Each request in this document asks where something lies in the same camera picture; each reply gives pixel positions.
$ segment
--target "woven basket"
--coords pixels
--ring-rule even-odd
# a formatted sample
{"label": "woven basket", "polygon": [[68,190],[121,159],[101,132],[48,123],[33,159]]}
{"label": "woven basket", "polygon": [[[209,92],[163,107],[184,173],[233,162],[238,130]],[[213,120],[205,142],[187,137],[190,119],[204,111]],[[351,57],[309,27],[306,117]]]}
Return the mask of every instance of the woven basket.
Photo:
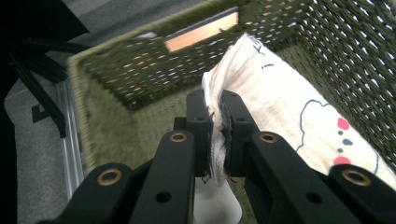
{"label": "woven basket", "polygon": [[[165,47],[167,36],[231,7],[233,28]],[[395,16],[394,3],[378,0],[213,0],[81,52],[68,65],[85,173],[151,159],[174,117],[185,116],[187,93],[244,32],[305,76],[396,171]],[[140,37],[149,32],[156,37]],[[243,222],[253,219],[244,213]]]}

